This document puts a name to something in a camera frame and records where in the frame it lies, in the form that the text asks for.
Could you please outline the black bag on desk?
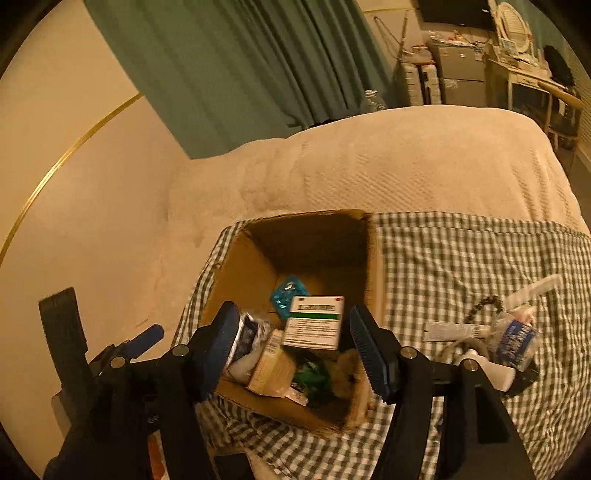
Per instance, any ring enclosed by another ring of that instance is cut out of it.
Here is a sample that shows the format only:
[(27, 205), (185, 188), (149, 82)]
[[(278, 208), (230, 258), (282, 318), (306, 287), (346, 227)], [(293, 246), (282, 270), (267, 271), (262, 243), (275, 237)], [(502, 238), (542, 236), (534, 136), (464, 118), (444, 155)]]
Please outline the black bag on desk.
[(574, 87), (572, 71), (560, 52), (552, 45), (545, 45), (543, 52), (551, 71), (551, 79), (565, 87)]

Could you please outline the tall maroon green medicine box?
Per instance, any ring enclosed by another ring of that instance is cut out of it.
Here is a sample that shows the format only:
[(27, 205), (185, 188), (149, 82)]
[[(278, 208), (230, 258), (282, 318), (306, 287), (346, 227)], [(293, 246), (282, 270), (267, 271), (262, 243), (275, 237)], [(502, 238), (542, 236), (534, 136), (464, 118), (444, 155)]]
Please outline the tall maroon green medicine box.
[(297, 371), (293, 353), (283, 346), (283, 331), (273, 330), (246, 389), (259, 396), (283, 398)]

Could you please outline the teal foil sachet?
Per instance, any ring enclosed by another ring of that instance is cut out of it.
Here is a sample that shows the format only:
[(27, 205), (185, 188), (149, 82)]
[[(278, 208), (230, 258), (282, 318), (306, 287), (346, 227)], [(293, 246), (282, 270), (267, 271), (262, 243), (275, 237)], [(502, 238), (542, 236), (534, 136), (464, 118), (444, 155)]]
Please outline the teal foil sachet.
[(296, 276), (288, 276), (280, 286), (277, 286), (270, 296), (270, 302), (276, 314), (281, 320), (287, 320), (290, 316), (290, 306), (294, 297), (310, 296), (310, 292), (305, 288), (304, 283)]

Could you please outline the large green curtain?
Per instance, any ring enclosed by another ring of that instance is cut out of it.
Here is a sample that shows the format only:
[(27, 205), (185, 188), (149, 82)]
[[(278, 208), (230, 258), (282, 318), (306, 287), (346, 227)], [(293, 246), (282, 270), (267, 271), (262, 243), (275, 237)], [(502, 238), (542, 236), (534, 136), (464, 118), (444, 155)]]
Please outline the large green curtain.
[(392, 74), (354, 1), (89, 1), (135, 87), (192, 159), (360, 112)]

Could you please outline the grey drawer cabinet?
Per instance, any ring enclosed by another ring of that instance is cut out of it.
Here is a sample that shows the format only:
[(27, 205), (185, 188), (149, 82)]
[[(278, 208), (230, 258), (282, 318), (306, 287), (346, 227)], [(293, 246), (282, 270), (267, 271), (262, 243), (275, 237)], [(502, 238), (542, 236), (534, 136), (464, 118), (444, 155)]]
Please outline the grey drawer cabinet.
[(485, 107), (485, 63), (482, 51), (470, 44), (430, 40), (443, 102), (449, 105)]

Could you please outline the brown tape roll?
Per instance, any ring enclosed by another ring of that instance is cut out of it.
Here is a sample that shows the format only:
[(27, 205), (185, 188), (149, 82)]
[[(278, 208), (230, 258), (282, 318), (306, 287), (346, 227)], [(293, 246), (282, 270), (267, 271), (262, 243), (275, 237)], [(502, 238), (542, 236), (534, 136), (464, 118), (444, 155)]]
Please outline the brown tape roll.
[(443, 364), (459, 365), (467, 358), (489, 361), (490, 355), (486, 343), (474, 337), (453, 341), (438, 353), (435, 361)]

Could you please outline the white ointment tube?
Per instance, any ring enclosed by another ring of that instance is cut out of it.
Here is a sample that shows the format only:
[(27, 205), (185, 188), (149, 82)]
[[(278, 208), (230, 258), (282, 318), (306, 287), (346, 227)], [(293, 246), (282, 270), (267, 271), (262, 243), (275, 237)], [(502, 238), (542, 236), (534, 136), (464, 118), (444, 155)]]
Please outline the white ointment tube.
[(424, 338), (427, 342), (451, 342), (466, 338), (486, 338), (491, 333), (489, 325), (428, 322)]

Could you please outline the cream bed blanket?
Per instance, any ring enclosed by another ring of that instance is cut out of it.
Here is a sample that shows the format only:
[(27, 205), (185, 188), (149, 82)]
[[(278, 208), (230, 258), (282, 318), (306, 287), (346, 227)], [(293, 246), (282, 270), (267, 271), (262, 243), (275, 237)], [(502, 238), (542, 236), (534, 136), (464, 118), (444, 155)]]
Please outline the cream bed blanket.
[(140, 321), (173, 332), (221, 230), (325, 210), (444, 211), (587, 224), (547, 136), (504, 109), (435, 105), (358, 115), (181, 163), (164, 190)]

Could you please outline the green checkered cloth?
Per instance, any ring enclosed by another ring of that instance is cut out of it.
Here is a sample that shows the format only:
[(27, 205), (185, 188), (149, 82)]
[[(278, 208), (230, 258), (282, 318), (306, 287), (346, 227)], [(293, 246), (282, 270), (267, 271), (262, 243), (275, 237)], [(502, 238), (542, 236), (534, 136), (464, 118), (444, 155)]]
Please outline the green checkered cloth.
[[(386, 262), (386, 325), (434, 356), (428, 321), (462, 322), (482, 299), (511, 293), (552, 274), (562, 285), (537, 298), (542, 344), (538, 380), (506, 408), (533, 471), (552, 478), (590, 424), (590, 239), (554, 222), (524, 222), (444, 212), (380, 213)], [(367, 479), (393, 410), (378, 404), (366, 424), (329, 439), (250, 413), (214, 396), (204, 406), (207, 437), (241, 444), (283, 479)]]

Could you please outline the white round fan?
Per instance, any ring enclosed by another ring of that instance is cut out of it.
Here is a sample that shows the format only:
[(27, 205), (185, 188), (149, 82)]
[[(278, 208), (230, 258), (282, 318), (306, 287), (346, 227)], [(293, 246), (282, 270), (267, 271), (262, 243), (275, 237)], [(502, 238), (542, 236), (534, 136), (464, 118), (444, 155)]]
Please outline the white round fan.
[(513, 5), (508, 2), (499, 3), (494, 9), (494, 20), (502, 46), (507, 46), (511, 52), (517, 54), (530, 51), (530, 27)]

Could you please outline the white green medicine box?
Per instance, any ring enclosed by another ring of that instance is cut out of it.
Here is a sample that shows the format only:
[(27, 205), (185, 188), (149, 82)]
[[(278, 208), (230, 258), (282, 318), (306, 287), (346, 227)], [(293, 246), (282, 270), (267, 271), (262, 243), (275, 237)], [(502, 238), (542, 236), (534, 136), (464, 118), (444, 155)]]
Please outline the white green medicine box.
[(308, 350), (337, 350), (344, 307), (342, 296), (295, 296), (281, 344)]

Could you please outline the white radiator heater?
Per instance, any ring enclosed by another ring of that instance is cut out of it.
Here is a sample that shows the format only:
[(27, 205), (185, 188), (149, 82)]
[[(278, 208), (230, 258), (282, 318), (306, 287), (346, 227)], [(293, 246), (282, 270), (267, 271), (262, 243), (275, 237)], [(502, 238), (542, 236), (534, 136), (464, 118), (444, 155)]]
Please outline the white radiator heater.
[(433, 63), (399, 64), (401, 99), (405, 106), (440, 105), (442, 96), (437, 68)]

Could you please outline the silver foil packet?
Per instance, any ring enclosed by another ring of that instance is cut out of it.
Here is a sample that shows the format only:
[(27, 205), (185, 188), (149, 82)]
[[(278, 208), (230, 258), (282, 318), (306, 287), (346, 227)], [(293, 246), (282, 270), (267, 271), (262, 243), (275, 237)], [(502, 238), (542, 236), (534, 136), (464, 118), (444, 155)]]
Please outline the silver foil packet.
[(273, 322), (266, 316), (240, 312), (238, 334), (230, 348), (223, 377), (242, 385), (249, 383), (273, 329)]

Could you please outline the black wall television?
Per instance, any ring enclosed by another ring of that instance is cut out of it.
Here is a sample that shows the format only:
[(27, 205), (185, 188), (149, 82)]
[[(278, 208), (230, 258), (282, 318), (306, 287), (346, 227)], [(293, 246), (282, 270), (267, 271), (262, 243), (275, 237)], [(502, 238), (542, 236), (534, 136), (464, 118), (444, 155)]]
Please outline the black wall television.
[(487, 0), (418, 0), (417, 5), (425, 22), (494, 29)]

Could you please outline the brown cardboard box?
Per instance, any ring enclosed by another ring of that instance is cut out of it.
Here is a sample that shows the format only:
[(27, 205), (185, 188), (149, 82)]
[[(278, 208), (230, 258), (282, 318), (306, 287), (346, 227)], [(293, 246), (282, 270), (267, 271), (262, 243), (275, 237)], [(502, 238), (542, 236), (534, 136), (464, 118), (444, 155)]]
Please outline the brown cardboard box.
[(247, 222), (215, 250), (200, 325), (223, 311), (254, 343), (224, 368), (216, 394), (318, 435), (366, 420), (370, 385), (353, 348), (353, 307), (378, 313), (369, 214), (339, 210)]

